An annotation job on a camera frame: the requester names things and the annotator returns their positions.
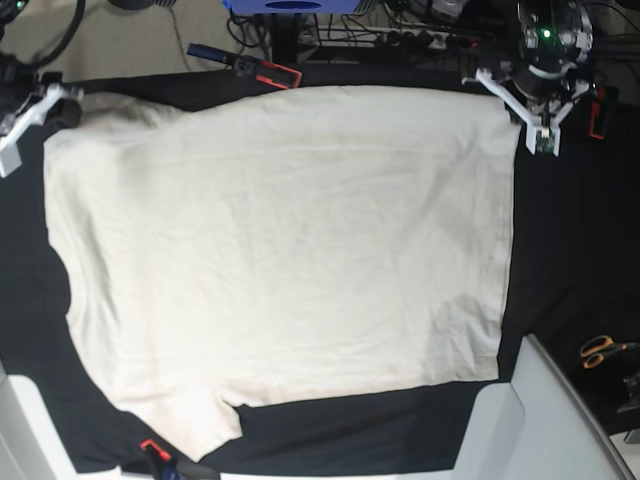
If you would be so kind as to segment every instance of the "white t-shirt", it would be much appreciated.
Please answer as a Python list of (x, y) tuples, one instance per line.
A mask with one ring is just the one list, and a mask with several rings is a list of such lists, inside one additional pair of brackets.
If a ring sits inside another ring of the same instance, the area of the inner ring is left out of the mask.
[(80, 358), (194, 460), (232, 407), (497, 376), (518, 129), (492, 97), (89, 97), (46, 143)]

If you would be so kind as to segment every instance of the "electronic equipment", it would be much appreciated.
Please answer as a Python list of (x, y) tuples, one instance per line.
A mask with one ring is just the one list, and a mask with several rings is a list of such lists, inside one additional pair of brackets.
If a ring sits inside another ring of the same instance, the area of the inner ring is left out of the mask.
[(479, 69), (476, 80), (502, 98), (526, 125), (531, 153), (560, 151), (560, 124), (573, 106), (593, 93), (590, 79), (577, 74), (589, 58), (593, 28), (585, 8), (575, 1), (518, 3), (522, 28), (520, 58), (499, 72)]

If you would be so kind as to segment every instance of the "wire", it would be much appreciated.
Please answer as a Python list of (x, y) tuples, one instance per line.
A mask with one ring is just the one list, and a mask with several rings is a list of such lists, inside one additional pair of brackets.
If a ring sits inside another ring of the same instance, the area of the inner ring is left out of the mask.
[(398, 20), (395, 14), (391, 8), (389, 8), (389, 5), (387, 5), (386, 3), (383, 4), (384, 7), (384, 11), (387, 14), (387, 17), (389, 18), (389, 20), (391, 20), (391, 23), (396, 24), (397, 26), (399, 26), (400, 28), (402, 27), (409, 27), (409, 28), (415, 28), (415, 27), (428, 27), (428, 25), (426, 23), (421, 23), (421, 22), (409, 22), (407, 21), (406, 18), (404, 18), (404, 16), (402, 16), (404, 21), (400, 21)]
[(363, 29), (365, 32), (369, 32), (369, 33), (373, 33), (376, 35), (380, 35), (380, 32), (377, 30), (372, 30), (371, 28), (365, 27), (362, 23), (360, 23), (358, 20), (356, 20), (355, 18), (353, 18), (352, 15), (343, 15), (344, 17), (346, 17), (347, 20), (349, 20), (350, 22), (355, 23), (356, 25), (358, 25), (361, 29)]
[(356, 18), (362, 18), (362, 17), (366, 17), (367, 15), (371, 15), (373, 10), (375, 10), (375, 7), (373, 9), (369, 10), (369, 11), (364, 12), (364, 13), (350, 13), (349, 16), (350, 17), (356, 17)]
[[(266, 46), (267, 29), (264, 26), (262, 26), (262, 28), (258, 26), (256, 17), (257, 16), (241, 17), (236, 15), (235, 13), (233, 13), (233, 11), (230, 10), (229, 18), (227, 19), (227, 32), (229, 32), (229, 35), (231, 35), (231, 38), (233, 38), (236, 41), (236, 43), (238, 43), (242, 47), (240, 49), (240, 52), (238, 52), (238, 55), (242, 55), (247, 48), (261, 48), (263, 51), (263, 54), (265, 54), (265, 59), (268, 60), (269, 50)], [(241, 34), (240, 38), (233, 31), (231, 24), (238, 27)], [(253, 27), (253, 29), (256, 32), (257, 39), (253, 43), (249, 41), (250, 40), (249, 31), (245, 30), (246, 25)]]
[(626, 21), (626, 22), (627, 22), (631, 27), (633, 27), (633, 29), (634, 29), (636, 32), (640, 33), (640, 28), (638, 28), (638, 26), (637, 26), (635, 23), (633, 23), (633, 22), (631, 21), (631, 19), (630, 19), (629, 17), (627, 17), (627, 16), (622, 12), (622, 10), (620, 10), (618, 7), (616, 7), (616, 6), (614, 6), (614, 5), (609, 5), (608, 3), (602, 3), (602, 2), (587, 2), (587, 3), (585, 3), (585, 5), (595, 5), (595, 6), (598, 6), (598, 7), (610, 8), (611, 10), (613, 10), (613, 11), (617, 12), (617, 13), (618, 13), (618, 15), (620, 15), (622, 18), (624, 18), (624, 20), (625, 20), (625, 21)]
[(640, 87), (640, 76), (638, 76), (638, 72), (636, 72), (636, 69), (633, 68), (630, 63), (625, 63), (625, 65), (627, 66), (633, 77), (636, 79), (636, 84)]
[(80, 22), (82, 22), (82, 17), (84, 17), (84, 10), (86, 7), (85, 0), (76, 0), (76, 10), (73, 12), (73, 18), (71, 19), (71, 23), (67, 27), (67, 31), (60, 40), (60, 43), (51, 50), (48, 55), (45, 55), (39, 60), (26, 64), (27, 67), (33, 68), (35, 70), (46, 67), (47, 65), (53, 63), (58, 59), (58, 57), (65, 51), (65, 49), (73, 40), (76, 32), (78, 31), (78, 27), (80, 26)]
[(353, 33), (353, 29), (351, 29), (349, 27), (349, 25), (347, 25), (347, 16), (346, 15), (341, 15), (340, 16), (340, 21), (342, 22), (342, 25), (344, 26), (344, 29), (347, 31), (347, 33), (349, 35), (349, 40), (354, 40), (355, 46), (356, 46), (356, 48), (358, 48), (358, 38)]
[(187, 55), (184, 53), (184, 42), (182, 41), (182, 35), (180, 34), (180, 28), (178, 27), (178, 17), (176, 16), (176, 12), (173, 7), (168, 7), (169, 15), (171, 15), (171, 20), (173, 23), (173, 32), (176, 35), (176, 41), (178, 42), (178, 50), (180, 50), (180, 56), (182, 58), (182, 63), (188, 72), (193, 72), (191, 65), (187, 61)]
[(315, 13), (313, 14), (313, 21), (316, 24), (316, 36), (318, 37), (318, 46), (322, 48), (322, 37), (320, 36), (320, 25), (318, 24), (318, 15)]

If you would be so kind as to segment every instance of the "metal bracket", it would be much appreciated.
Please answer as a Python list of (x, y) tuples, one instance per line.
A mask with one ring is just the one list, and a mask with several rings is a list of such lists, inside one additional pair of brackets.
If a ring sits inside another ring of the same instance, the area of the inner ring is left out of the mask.
[(65, 88), (60, 84), (46, 87), (42, 99), (31, 105), (17, 118), (10, 119), (11, 127), (5, 136), (0, 138), (0, 178), (6, 178), (20, 165), (22, 157), (18, 149), (18, 140), (31, 125), (44, 125), (47, 113), (60, 100), (80, 100), (83, 92), (78, 88)]
[(593, 26), (589, 19), (589, 14), (584, 5), (578, 6), (580, 9), (580, 19), (582, 20), (582, 29), (577, 32), (576, 47), (580, 49), (580, 55), (576, 59), (576, 62), (582, 63), (587, 60), (589, 52), (593, 47)]

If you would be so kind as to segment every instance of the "black cable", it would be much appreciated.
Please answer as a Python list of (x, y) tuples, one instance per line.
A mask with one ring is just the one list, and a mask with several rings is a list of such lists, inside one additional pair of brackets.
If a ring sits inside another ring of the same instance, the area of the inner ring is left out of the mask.
[(262, 47), (262, 55), (264, 59), (268, 62), (271, 61), (271, 42), (267, 45), (267, 27), (263, 25), (264, 31), (262, 33), (262, 42), (260, 43), (260, 47)]
[[(89, 17), (93, 16), (98, 10), (102, 10), (104, 8), (104, 5), (97, 3), (89, 8), (87, 8), (84, 12), (84, 16), (82, 18), (83, 22), (86, 22)], [(49, 41), (50, 45), (53, 45), (54, 43), (59, 43), (62, 40), (62, 37), (64, 37), (64, 34), (66, 33), (66, 30), (63, 32), (58, 32), (56, 34), (56, 36), (54, 38), (52, 38)], [(38, 58), (42, 57), (44, 55), (44, 52), (49, 50), (49, 45), (45, 46), (44, 48), (41, 48), (40, 50), (38, 50), (34, 55), (31, 56), (31, 58), (35, 60), (37, 60)]]
[(347, 25), (347, 21), (346, 21), (346, 15), (341, 15), (340, 16), (340, 21), (342, 21), (342, 26), (344, 27), (344, 29), (348, 32), (349, 35), (349, 39), (353, 39), (355, 40), (355, 46), (356, 48), (358, 48), (358, 39), (356, 37), (354, 37), (354, 33), (353, 33), (353, 29), (349, 28), (349, 25)]
[(371, 36), (371, 33), (369, 33), (369, 32), (364, 32), (364, 33), (358, 33), (358, 34), (356, 34), (356, 33), (355, 33), (355, 32), (356, 32), (355, 30), (353, 30), (353, 29), (346, 29), (346, 28), (335, 28), (335, 27), (334, 27), (334, 28), (332, 28), (332, 29), (331, 29), (331, 31), (332, 31), (333, 33), (336, 33), (336, 32), (346, 32), (346, 33), (349, 33), (349, 34), (351, 34), (351, 35), (352, 35), (351, 37), (344, 37), (344, 38), (332, 38), (332, 39), (331, 39), (331, 41), (332, 41), (332, 42), (348, 41), (348, 40), (349, 40), (349, 38), (353, 38), (353, 37), (361, 38), (361, 37), (369, 37), (369, 36)]
[(318, 37), (318, 46), (322, 48), (322, 38), (320, 37), (320, 25), (318, 23), (318, 15), (315, 13), (313, 14), (313, 21), (316, 24), (316, 36)]
[(625, 19), (625, 21), (626, 21), (629, 25), (631, 25), (631, 26), (633, 27), (633, 29), (634, 29), (636, 32), (640, 33), (640, 28), (638, 28), (638, 26), (637, 26), (635, 23), (633, 23), (633, 22), (631, 21), (631, 19), (630, 19), (629, 17), (627, 17), (627, 16), (622, 12), (622, 10), (620, 10), (618, 7), (616, 7), (616, 6), (614, 6), (614, 5), (609, 5), (608, 3), (602, 3), (602, 2), (587, 2), (587, 3), (585, 3), (585, 5), (596, 5), (596, 6), (598, 6), (598, 7), (610, 8), (611, 10), (613, 10), (613, 11), (617, 12), (617, 13), (618, 13), (618, 15), (620, 15), (622, 18), (624, 18), (624, 19)]
[(350, 13), (349, 16), (350, 17), (356, 17), (356, 18), (362, 18), (362, 17), (366, 17), (367, 15), (371, 14), (371, 12), (373, 12), (373, 10), (369, 10), (368, 12), (364, 12), (364, 13)]
[(56, 59), (62, 54), (62, 52), (64, 52), (65, 49), (69, 46), (69, 44), (71, 43), (71, 40), (73, 40), (73, 37), (78, 31), (80, 22), (82, 22), (82, 17), (84, 17), (85, 7), (86, 7), (85, 0), (76, 0), (76, 10), (75, 12), (73, 12), (73, 18), (71, 19), (71, 23), (67, 27), (67, 31), (62, 37), (62, 40), (60, 40), (60, 43), (53, 50), (51, 50), (51, 53), (49, 53), (48, 55), (45, 55), (39, 60), (28, 63), (26, 65), (27, 67), (37, 70), (39, 68), (46, 67), (47, 65), (56, 61)]
[(173, 7), (167, 7), (169, 10), (169, 14), (171, 15), (171, 20), (173, 23), (173, 33), (176, 36), (176, 40), (178, 41), (178, 49), (180, 50), (180, 55), (182, 57), (182, 63), (188, 72), (193, 72), (193, 69), (189, 65), (187, 61), (187, 55), (185, 54), (184, 42), (182, 41), (182, 35), (180, 34), (180, 28), (178, 27), (178, 17), (176, 16), (176, 12)]
[[(239, 55), (242, 55), (242, 53), (244, 52), (245, 49), (247, 48), (262, 48), (264, 50), (264, 48), (266, 47), (265, 45), (265, 41), (266, 41), (266, 37), (267, 37), (267, 30), (266, 28), (262, 28), (262, 30), (258, 27), (257, 23), (256, 23), (256, 19), (254, 17), (239, 17), (237, 15), (235, 15), (233, 12), (229, 12), (230, 16), (227, 19), (227, 32), (229, 32), (229, 35), (231, 35), (231, 38), (233, 38), (236, 43), (238, 43), (239, 45), (242, 46), (242, 49), (240, 50)], [(231, 28), (231, 24), (236, 25), (241, 34), (242, 34), (242, 38), (238, 38), (235, 34), (235, 32), (233, 31), (233, 29)], [(258, 39), (254, 42), (251, 43), (248, 41), (247, 39), (247, 31), (244, 29), (244, 27), (246, 25), (250, 25), (251, 27), (253, 27), (253, 29), (256, 31), (256, 35), (258, 36)]]
[(627, 66), (633, 77), (636, 79), (636, 84), (640, 87), (640, 76), (638, 76), (638, 72), (636, 72), (636, 69), (633, 68), (630, 63), (625, 63), (625, 65)]
[(365, 27), (363, 24), (361, 24), (359, 21), (357, 21), (355, 18), (353, 18), (352, 15), (343, 15), (343, 16), (346, 17), (346, 19), (349, 20), (350, 22), (353, 22), (356, 25), (358, 25), (365, 32), (373, 33), (375, 35), (380, 35), (380, 31), (372, 30), (371, 28)]

